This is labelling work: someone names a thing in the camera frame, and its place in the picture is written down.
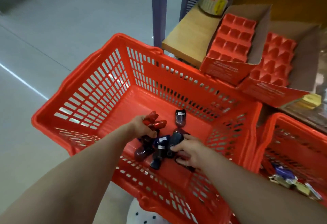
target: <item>forearm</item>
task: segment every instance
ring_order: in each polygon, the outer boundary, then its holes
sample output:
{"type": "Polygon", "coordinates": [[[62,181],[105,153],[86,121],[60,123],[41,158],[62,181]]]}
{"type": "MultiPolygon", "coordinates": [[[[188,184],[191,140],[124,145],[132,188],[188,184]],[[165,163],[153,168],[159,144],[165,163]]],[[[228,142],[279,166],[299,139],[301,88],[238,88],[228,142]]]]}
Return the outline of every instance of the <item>forearm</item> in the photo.
{"type": "Polygon", "coordinates": [[[119,127],[53,168],[6,210],[0,222],[92,223],[118,159],[134,138],[131,128],[119,127]]]}
{"type": "Polygon", "coordinates": [[[325,223],[327,211],[319,203],[204,149],[200,167],[241,223],[325,223]]]}

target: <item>left hand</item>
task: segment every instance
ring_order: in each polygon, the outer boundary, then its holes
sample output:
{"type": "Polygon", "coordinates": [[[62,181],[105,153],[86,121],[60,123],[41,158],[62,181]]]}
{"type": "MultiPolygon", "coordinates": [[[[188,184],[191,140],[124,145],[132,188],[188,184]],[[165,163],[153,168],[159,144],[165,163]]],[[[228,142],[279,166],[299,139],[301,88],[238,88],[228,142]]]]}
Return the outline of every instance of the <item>left hand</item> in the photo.
{"type": "Polygon", "coordinates": [[[137,115],[130,121],[130,125],[133,127],[135,137],[139,138],[143,135],[149,135],[151,138],[156,138],[157,132],[152,131],[150,128],[143,124],[142,121],[144,118],[145,115],[137,115]]]}

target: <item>white clog with holes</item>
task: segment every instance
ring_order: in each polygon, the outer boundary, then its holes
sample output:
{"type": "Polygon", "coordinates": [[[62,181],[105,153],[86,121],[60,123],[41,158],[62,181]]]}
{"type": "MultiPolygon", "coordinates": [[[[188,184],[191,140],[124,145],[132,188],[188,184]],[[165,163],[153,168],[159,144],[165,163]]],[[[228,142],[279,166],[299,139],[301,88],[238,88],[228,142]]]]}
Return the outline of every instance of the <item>white clog with holes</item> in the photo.
{"type": "Polygon", "coordinates": [[[155,212],[143,210],[136,198],[130,204],[126,224],[169,224],[155,212]]]}

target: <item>wooden shelf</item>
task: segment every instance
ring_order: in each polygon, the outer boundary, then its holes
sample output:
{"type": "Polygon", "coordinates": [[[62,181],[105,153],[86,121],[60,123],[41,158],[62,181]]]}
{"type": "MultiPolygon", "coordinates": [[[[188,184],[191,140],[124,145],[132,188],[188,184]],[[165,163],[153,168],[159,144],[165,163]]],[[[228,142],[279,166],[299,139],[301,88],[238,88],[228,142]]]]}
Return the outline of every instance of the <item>wooden shelf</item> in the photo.
{"type": "Polygon", "coordinates": [[[199,68],[219,21],[195,5],[162,42],[162,49],[199,68]]]}

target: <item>hand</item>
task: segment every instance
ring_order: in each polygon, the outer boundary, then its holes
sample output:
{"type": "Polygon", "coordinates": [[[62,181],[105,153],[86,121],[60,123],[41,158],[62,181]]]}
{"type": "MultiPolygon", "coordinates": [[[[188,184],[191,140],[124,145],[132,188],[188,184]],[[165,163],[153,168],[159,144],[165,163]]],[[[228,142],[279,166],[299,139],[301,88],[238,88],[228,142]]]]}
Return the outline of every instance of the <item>hand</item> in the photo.
{"type": "Polygon", "coordinates": [[[152,131],[146,125],[143,124],[143,119],[145,115],[137,115],[131,121],[130,125],[133,127],[134,138],[139,138],[143,135],[149,135],[151,138],[157,137],[157,132],[152,131]]]}
{"type": "Polygon", "coordinates": [[[188,160],[178,158],[176,161],[179,164],[194,168],[200,168],[200,160],[205,156],[206,149],[208,148],[198,138],[187,134],[181,143],[171,148],[173,152],[178,152],[178,155],[189,158],[188,160]]]}

